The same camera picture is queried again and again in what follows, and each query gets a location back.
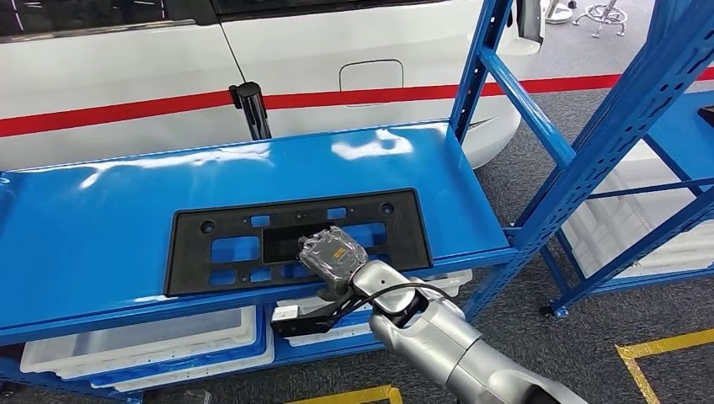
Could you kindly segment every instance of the blue steel rack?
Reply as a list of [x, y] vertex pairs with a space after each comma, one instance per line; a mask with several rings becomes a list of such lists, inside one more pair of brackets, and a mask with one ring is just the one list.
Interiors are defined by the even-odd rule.
[[566, 316], [567, 306], [586, 295], [662, 284], [681, 279], [714, 275], [714, 263], [707, 268], [693, 268], [663, 274], [649, 274], [615, 278], [638, 259], [651, 253], [682, 231], [688, 231], [703, 221], [714, 219], [714, 127], [698, 114], [698, 108], [714, 104], [714, 91], [682, 95], [662, 118], [647, 131], [644, 141], [660, 156], [670, 170], [679, 178], [678, 183], [663, 183], [637, 189], [591, 194], [588, 199], [610, 198], [620, 195], [658, 192], [670, 189], [688, 189], [695, 201], [682, 208], [667, 221], [655, 228], [642, 240], [636, 242], [609, 263], [586, 278], [572, 253], [572, 248], [558, 231], [556, 239], [561, 244], [568, 262], [579, 278], [579, 285], [572, 289], [559, 268], [549, 248], [545, 245], [541, 254], [556, 280], [562, 296], [551, 303], [550, 310], [556, 316]]
[[[319, 284], [165, 298], [163, 264], [172, 213], [398, 188], [417, 190], [434, 256], [434, 267], [409, 275], [489, 267], [466, 303], [465, 312], [473, 318], [714, 57], [714, 3], [658, 0], [647, 43], [568, 145], [496, 55], [511, 3], [484, 0], [448, 124], [349, 130], [3, 173], [0, 201], [7, 209], [0, 257], [8, 287], [0, 305], [24, 309], [6, 310], [0, 318], [0, 344], [314, 295]], [[557, 164], [516, 227], [505, 230], [460, 149], [489, 72]], [[305, 185], [305, 161], [329, 169], [311, 171], [317, 177]], [[281, 187], [265, 186], [279, 181]], [[712, 193], [708, 189], [702, 196]], [[698, 198], [678, 217], [701, 217], [711, 209], [705, 201]], [[32, 231], [35, 224], [46, 231]], [[689, 224], [673, 224], [646, 237], [647, 242], [661, 244]], [[572, 297], [588, 291], [580, 285]], [[371, 335], [316, 347], [291, 347], [279, 338], [274, 343], [270, 366], [383, 348]], [[22, 374], [16, 359], [0, 359], [0, 380], [141, 399], [138, 391], [118, 394], [53, 374]]]

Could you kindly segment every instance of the round hole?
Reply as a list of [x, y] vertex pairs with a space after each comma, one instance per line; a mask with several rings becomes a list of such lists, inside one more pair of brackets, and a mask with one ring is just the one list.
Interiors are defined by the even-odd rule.
[[214, 229], [216, 229], [216, 223], [214, 223], [213, 221], [204, 221], [203, 223], [201, 223], [201, 232], [203, 234], [208, 234]]
[[392, 204], [381, 204], [381, 213], [385, 215], [391, 215], [394, 212], [394, 205]]

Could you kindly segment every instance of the white car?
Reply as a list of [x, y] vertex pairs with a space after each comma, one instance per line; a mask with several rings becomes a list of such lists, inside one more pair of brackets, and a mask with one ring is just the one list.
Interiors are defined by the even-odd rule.
[[[0, 169], [250, 141], [226, 97], [245, 81], [263, 89], [273, 137], [443, 119], [481, 6], [0, 0]], [[518, 76], [541, 48], [538, 0], [514, 0], [507, 25], [498, 53]], [[414, 100], [391, 102], [394, 88]], [[367, 104], [350, 93], [366, 89]], [[472, 166], [519, 122], [504, 96], [482, 98], [464, 142]]]

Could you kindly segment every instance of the yellow floor tape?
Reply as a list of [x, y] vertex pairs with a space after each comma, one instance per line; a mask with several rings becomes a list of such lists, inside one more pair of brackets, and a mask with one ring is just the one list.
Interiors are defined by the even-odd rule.
[[677, 349], [695, 347], [705, 343], [714, 343], [714, 328], [693, 332], [691, 334], [678, 335], [677, 337], [658, 339], [649, 343], [636, 343], [634, 345], [619, 346], [615, 345], [617, 353], [620, 354], [625, 366], [630, 370], [630, 375], [635, 379], [637, 387], [640, 388], [642, 395], [647, 400], [647, 404], [660, 404], [657, 395], [649, 385], [647, 378], [643, 374], [640, 366], [635, 359], [644, 358], [665, 352], [676, 351]]
[[399, 389], [391, 385], [380, 385], [371, 389], [348, 391], [331, 396], [293, 401], [287, 404], [366, 404], [379, 400], [389, 400], [390, 404], [402, 404]]

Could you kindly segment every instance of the black cable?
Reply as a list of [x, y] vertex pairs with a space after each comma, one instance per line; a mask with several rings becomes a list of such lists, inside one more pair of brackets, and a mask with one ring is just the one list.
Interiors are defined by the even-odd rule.
[[422, 284], [422, 283], [419, 283], [419, 282], [409, 282], [409, 283], [406, 283], [406, 284], [394, 284], [394, 285], [389, 286], [389, 287], [387, 287], [387, 288], [384, 288], [384, 289], [382, 289], [382, 290], [380, 290], [380, 291], [378, 291], [378, 292], [375, 292], [375, 293], [373, 293], [373, 294], [371, 294], [371, 295], [365, 297], [364, 299], [357, 300], [357, 302], [354, 303], [352, 306], [348, 306], [347, 308], [345, 308], [345, 309], [343, 309], [343, 310], [338, 311], [337, 313], [335, 313], [335, 316], [336, 316], [337, 318], [340, 318], [340, 317], [342, 317], [342, 316], [347, 316], [347, 315], [348, 315], [349, 313], [351, 313], [352, 311], [357, 310], [358, 307], [361, 307], [361, 306], [363, 306], [363, 305], [366, 305], [367, 303], [371, 303], [371, 302], [374, 301], [376, 298], [378, 298], [378, 297], [380, 297], [380, 296], [382, 296], [382, 295], [384, 295], [384, 294], [386, 294], [386, 293], [393, 292], [394, 290], [404, 289], [404, 288], [422, 288], [422, 289], [433, 290], [433, 291], [435, 291], [435, 292], [438, 292], [440, 295], [442, 295], [445, 299], [447, 299], [447, 300], [450, 301], [451, 303], [456, 304], [456, 303], [454, 302], [454, 300], [451, 298], [451, 296], [449, 296], [449, 294], [447, 294], [446, 292], [444, 292], [441, 288], [438, 288], [438, 287], [436, 287], [436, 286], [434, 286], [434, 285], [432, 285], [432, 284]]

